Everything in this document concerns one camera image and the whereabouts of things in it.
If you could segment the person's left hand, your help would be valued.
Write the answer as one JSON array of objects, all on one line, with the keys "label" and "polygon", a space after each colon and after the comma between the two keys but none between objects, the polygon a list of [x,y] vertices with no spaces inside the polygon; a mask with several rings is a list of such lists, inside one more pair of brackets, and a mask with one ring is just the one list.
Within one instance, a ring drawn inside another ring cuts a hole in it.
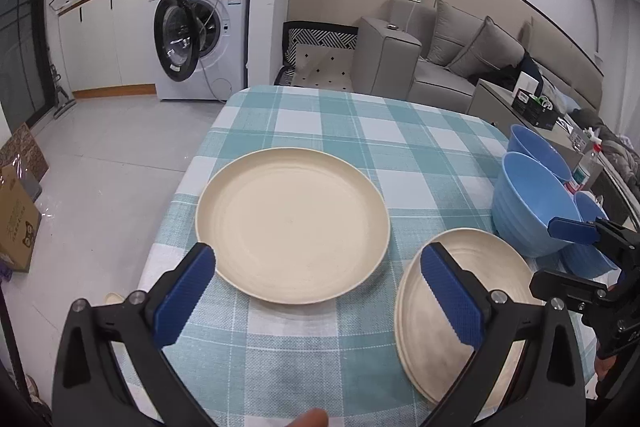
[{"label": "person's left hand", "polygon": [[328,427],[329,415],[322,409],[311,409],[299,417],[296,417],[294,421],[288,424],[288,427]]}]

